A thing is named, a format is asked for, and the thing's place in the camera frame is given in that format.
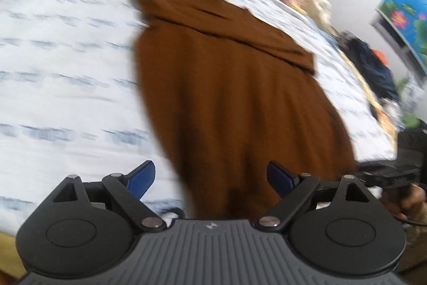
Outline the person's right hand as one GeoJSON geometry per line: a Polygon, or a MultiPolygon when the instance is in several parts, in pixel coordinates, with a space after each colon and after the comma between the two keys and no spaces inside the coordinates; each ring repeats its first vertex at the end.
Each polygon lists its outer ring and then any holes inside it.
{"type": "Polygon", "coordinates": [[[383,190],[380,202],[393,215],[407,221],[426,223],[426,191],[415,184],[406,187],[404,197],[398,189],[383,190]]]}

